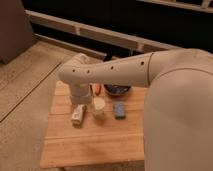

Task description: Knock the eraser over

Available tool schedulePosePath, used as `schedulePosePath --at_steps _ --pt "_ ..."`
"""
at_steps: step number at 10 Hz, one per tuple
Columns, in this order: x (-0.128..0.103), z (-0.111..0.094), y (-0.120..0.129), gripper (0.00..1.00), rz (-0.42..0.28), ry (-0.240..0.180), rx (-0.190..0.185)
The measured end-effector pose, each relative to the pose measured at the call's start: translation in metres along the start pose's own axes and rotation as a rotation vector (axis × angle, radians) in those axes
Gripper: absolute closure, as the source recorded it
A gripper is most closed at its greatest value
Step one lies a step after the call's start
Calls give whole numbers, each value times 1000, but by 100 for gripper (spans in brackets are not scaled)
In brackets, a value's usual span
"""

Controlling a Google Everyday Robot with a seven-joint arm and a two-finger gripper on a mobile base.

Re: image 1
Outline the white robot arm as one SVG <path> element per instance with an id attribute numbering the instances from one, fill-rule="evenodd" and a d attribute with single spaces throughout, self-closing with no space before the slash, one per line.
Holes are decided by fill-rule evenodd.
<path id="1" fill-rule="evenodd" d="M 175 49 L 91 64 L 77 54 L 59 70 L 72 102 L 90 101 L 91 83 L 146 87 L 146 171 L 213 171 L 213 54 Z"/>

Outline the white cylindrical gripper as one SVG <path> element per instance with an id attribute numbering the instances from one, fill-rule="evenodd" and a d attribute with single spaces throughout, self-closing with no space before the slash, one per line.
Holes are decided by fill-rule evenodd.
<path id="1" fill-rule="evenodd" d="M 92 101 L 91 89 L 89 84 L 70 85 L 70 100 L 77 106 L 74 108 L 71 121 L 74 125 L 80 125 L 83 121 L 86 106 Z"/>

